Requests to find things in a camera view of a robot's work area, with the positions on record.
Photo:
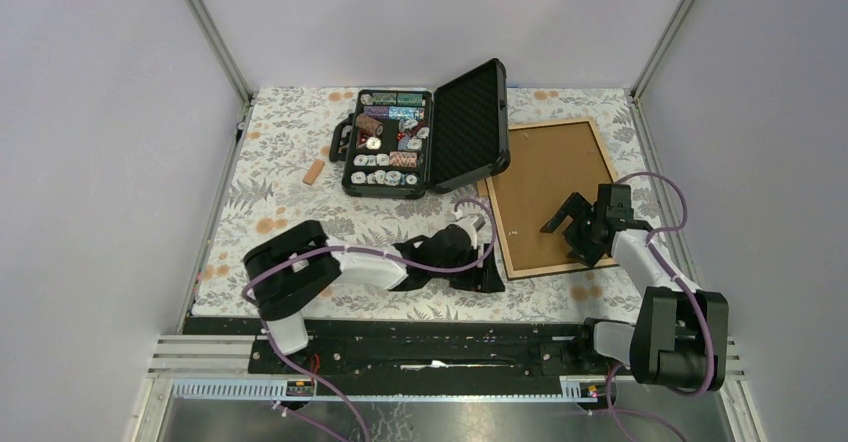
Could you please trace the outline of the brown frame backing board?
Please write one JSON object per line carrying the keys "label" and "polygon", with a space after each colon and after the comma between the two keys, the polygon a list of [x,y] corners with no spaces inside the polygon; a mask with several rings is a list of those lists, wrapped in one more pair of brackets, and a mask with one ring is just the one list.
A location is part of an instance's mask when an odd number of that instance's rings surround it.
{"label": "brown frame backing board", "polygon": [[574,192],[589,202],[618,174],[592,118],[513,125],[508,168],[485,180],[509,279],[584,270],[559,227],[541,228]]}

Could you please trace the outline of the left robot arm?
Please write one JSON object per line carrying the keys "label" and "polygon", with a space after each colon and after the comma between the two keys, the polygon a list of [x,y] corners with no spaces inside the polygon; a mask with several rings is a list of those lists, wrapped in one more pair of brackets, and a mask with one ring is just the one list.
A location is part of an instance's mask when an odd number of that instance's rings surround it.
{"label": "left robot arm", "polygon": [[466,216],[430,236],[369,248],[330,237],[320,222],[308,220],[251,249],[243,258],[243,295],[273,342],[272,360],[288,373],[307,366],[311,349],[302,311],[332,284],[409,292],[444,279],[455,290],[504,292],[494,247],[478,237],[484,224],[480,216]]}

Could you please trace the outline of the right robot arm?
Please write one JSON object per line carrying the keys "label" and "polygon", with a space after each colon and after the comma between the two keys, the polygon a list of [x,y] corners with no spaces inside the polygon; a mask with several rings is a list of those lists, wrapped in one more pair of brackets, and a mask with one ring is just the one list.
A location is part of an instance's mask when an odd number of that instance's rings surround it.
{"label": "right robot arm", "polygon": [[593,267],[613,259],[642,292],[633,323],[589,318],[573,348],[575,364],[597,374],[612,361],[642,384],[701,395],[725,380],[729,303],[700,289],[656,242],[657,229],[636,217],[631,189],[601,184],[595,202],[571,193],[542,226],[562,231],[570,257]]}

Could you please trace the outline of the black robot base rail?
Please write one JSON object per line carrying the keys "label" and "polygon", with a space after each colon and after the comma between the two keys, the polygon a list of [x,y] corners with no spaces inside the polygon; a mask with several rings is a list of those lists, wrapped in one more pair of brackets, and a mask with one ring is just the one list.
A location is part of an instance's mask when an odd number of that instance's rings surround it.
{"label": "black robot base rail", "polygon": [[557,396],[561,380],[603,381],[613,360],[577,323],[309,320],[291,354],[317,392],[380,396]]}

